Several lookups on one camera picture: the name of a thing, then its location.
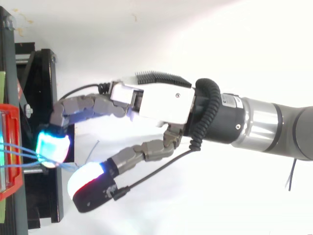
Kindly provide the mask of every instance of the black coiled cable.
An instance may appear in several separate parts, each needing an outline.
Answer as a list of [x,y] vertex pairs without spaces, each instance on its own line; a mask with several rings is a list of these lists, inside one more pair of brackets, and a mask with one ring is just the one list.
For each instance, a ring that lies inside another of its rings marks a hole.
[[109,92],[110,82],[109,83],[100,83],[98,85],[99,94],[106,94]]
[[205,137],[209,126],[213,122],[221,105],[221,92],[219,86],[208,78],[201,78],[196,82],[196,88],[209,98],[206,110],[191,134],[189,148],[192,151],[200,151],[202,140]]

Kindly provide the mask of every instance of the white background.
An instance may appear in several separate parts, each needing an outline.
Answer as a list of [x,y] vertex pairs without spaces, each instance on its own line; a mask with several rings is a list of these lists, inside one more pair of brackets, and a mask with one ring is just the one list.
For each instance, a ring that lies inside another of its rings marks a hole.
[[[157,70],[191,82],[214,79],[222,92],[301,107],[313,104],[311,0],[0,0],[16,16],[16,42],[58,56],[58,97],[81,85]],[[160,138],[163,130],[99,118],[77,125],[75,158],[106,159]],[[177,152],[187,149],[189,139]],[[142,163],[120,186],[167,160]],[[206,142],[200,153],[87,214],[67,195],[59,224],[32,235],[309,235],[313,165]]]

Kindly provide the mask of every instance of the coiled cable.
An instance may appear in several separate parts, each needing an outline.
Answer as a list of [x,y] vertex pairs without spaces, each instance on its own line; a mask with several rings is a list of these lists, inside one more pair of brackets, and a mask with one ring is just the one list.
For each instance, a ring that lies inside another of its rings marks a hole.
[[221,92],[219,86],[208,78],[201,78],[196,82],[196,88],[209,98],[208,105],[205,112],[196,125],[191,134],[191,141],[189,148],[192,151],[200,151],[202,140],[205,137],[209,126],[213,122],[221,105]]

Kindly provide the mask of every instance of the wire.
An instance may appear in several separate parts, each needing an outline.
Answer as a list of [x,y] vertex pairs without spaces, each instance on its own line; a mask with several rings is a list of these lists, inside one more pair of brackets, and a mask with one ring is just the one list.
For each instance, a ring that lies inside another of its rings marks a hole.
[[163,166],[161,166],[157,170],[153,171],[152,173],[150,173],[149,175],[143,177],[142,179],[138,180],[137,182],[133,183],[132,185],[126,186],[126,187],[123,187],[123,188],[120,188],[120,189],[117,189],[113,193],[113,199],[115,201],[117,201],[121,197],[125,196],[132,188],[134,188],[134,187],[140,185],[141,183],[145,182],[146,180],[150,179],[152,176],[158,174],[160,171],[164,170],[166,167],[168,167],[172,163],[176,162],[180,158],[182,158],[182,157],[184,157],[184,156],[186,156],[186,155],[188,155],[189,153],[192,153],[192,152],[195,152],[195,150],[188,150],[188,151],[178,155],[177,157],[173,158],[172,160],[170,160],[169,162],[167,162],[166,164],[164,164]]
[[12,143],[3,143],[3,142],[0,142],[0,144],[3,144],[4,146],[10,146],[10,147],[15,147],[15,148],[18,148],[18,149],[21,149],[25,152],[29,152],[29,153],[32,153],[34,155],[30,155],[30,154],[25,154],[25,153],[18,153],[18,152],[15,152],[15,151],[8,151],[8,150],[0,150],[1,152],[4,152],[4,153],[10,153],[10,154],[15,154],[15,155],[18,155],[18,156],[22,156],[22,157],[28,157],[28,158],[32,158],[32,159],[38,159],[37,156],[39,156],[40,158],[43,158],[45,159],[46,162],[51,162],[53,164],[56,164],[58,166],[60,166],[61,168],[67,170],[67,171],[75,171],[75,167],[73,166],[70,166],[70,165],[67,165],[65,163],[59,163],[57,161],[54,161],[52,159],[49,159],[41,154],[38,154],[36,153],[35,151],[29,149],[29,148],[24,148],[24,147],[21,147],[19,145],[16,145],[16,144],[12,144]]
[[27,164],[9,164],[9,165],[0,165],[1,168],[10,168],[10,167],[32,167],[36,165],[40,165],[41,162],[27,163]]
[[[3,152],[3,153],[9,153],[9,154],[14,154],[14,155],[17,155],[17,156],[22,156],[22,157],[27,157],[27,158],[31,158],[31,159],[35,159],[35,160],[38,160],[38,157],[34,156],[34,155],[30,155],[30,154],[24,154],[24,153],[18,153],[18,152],[14,152],[14,151],[8,151],[8,150],[0,150],[0,152]],[[45,162],[51,162],[53,164],[56,164],[58,165],[59,167],[63,168],[64,170],[67,170],[67,171],[75,171],[75,167],[72,167],[70,165],[67,165],[65,163],[58,163],[54,160],[50,160],[48,158],[45,159]]]
[[83,89],[86,89],[86,88],[89,88],[89,87],[99,87],[98,84],[89,84],[89,85],[85,85],[85,86],[82,86],[82,87],[79,87],[79,88],[76,88],[75,90],[69,92],[69,93],[66,93],[64,96],[62,96],[60,99],[65,99],[66,97],[70,96],[71,94],[75,93],[75,92],[78,92],[78,91],[81,91]]
[[189,153],[194,152],[193,150],[188,150],[180,155],[178,155],[177,157],[173,158],[172,160],[170,160],[169,162],[167,162],[166,164],[164,164],[163,166],[161,166],[160,168],[158,168],[157,170],[153,171],[152,173],[150,173],[149,175],[143,177],[141,180],[138,180],[137,182],[133,183],[132,185],[129,186],[129,189],[132,189],[134,187],[136,187],[137,185],[140,185],[141,183],[145,182],[146,180],[150,179],[152,176],[158,174],[160,171],[164,170],[165,168],[167,168],[169,165],[171,165],[172,163],[176,162],[177,160],[179,160],[180,158],[188,155]]
[[291,171],[290,171],[290,179],[289,179],[289,189],[288,191],[291,191],[291,184],[292,184],[292,177],[293,177],[293,171],[294,171],[294,167],[295,167],[295,163],[297,162],[297,158],[295,158],[293,160],[293,163],[292,163],[292,168],[291,168]]
[[87,159],[86,159],[86,161],[85,161],[85,164],[87,163],[87,161],[88,161],[88,159],[90,158],[90,156],[91,156],[93,150],[96,148],[96,146],[97,146],[97,144],[98,144],[99,142],[100,142],[100,141],[97,141],[97,143],[94,145],[94,147],[93,147],[92,150],[90,151],[90,153],[89,153],[89,155],[88,155],[88,157],[87,157]]

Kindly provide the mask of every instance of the black cylindrical joint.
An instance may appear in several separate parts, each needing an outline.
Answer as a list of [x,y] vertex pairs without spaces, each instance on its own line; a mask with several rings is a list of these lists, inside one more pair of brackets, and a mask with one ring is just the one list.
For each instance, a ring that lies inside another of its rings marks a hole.
[[100,163],[104,172],[108,172],[113,178],[119,175],[118,169],[112,158]]
[[[210,125],[204,140],[220,143],[232,143],[240,135],[245,124],[245,110],[239,97],[221,94],[222,104]],[[208,98],[196,91],[193,111],[186,124],[185,136],[190,136],[193,128],[200,121],[208,102]]]

